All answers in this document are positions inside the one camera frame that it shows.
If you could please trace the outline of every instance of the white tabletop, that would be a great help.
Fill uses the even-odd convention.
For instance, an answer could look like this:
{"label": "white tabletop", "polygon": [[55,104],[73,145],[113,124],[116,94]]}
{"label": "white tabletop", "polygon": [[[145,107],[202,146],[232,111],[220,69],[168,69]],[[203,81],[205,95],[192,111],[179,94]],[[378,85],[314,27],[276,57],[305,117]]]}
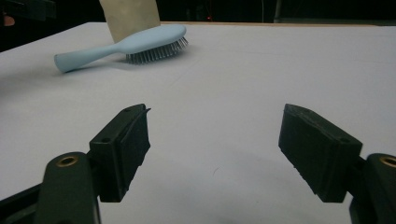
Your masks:
{"label": "white tabletop", "polygon": [[396,148],[395,27],[187,25],[190,45],[147,65],[114,54],[61,74],[53,55],[112,43],[86,23],[0,53],[0,199],[88,152],[124,107],[144,103],[151,149],[103,223],[350,223],[350,196],[322,203],[277,146],[285,104],[364,144]]}

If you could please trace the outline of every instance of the hairbrush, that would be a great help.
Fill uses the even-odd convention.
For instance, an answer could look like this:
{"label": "hairbrush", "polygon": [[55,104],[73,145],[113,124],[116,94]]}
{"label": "hairbrush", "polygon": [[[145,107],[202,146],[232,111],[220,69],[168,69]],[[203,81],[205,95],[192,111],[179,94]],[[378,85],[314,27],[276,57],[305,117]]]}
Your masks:
{"label": "hairbrush", "polygon": [[184,25],[161,25],[129,35],[113,45],[57,54],[54,61],[63,73],[117,52],[126,54],[127,63],[150,63],[174,56],[186,48],[189,42],[184,34]]}

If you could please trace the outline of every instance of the beige cup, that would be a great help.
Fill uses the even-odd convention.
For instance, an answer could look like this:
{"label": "beige cup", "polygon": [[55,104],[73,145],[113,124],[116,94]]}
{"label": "beige cup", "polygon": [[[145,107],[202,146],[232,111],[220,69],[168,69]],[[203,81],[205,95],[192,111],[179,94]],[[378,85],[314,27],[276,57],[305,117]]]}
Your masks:
{"label": "beige cup", "polygon": [[160,25],[155,0],[99,0],[115,43],[128,35]]}

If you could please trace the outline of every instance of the dark background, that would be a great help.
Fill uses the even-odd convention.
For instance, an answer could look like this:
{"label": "dark background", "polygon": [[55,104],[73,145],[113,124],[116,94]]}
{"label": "dark background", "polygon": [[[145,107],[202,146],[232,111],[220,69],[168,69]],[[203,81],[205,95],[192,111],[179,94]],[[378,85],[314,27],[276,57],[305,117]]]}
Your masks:
{"label": "dark background", "polygon": [[[88,21],[105,21],[99,0],[53,0],[57,18],[0,27],[0,52]],[[157,0],[161,21],[273,22],[276,0]],[[396,20],[396,0],[283,0],[281,18]]]}

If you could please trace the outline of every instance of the hairbrush bristle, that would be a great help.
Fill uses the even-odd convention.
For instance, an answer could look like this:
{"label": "hairbrush bristle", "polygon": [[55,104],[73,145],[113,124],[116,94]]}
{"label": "hairbrush bristle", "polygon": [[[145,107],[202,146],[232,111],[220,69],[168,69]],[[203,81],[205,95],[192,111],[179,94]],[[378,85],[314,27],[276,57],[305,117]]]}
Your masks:
{"label": "hairbrush bristle", "polygon": [[177,55],[181,50],[186,48],[189,42],[182,37],[171,44],[160,46],[155,49],[149,49],[135,54],[127,54],[126,61],[132,64],[143,64],[158,61],[163,58]]}

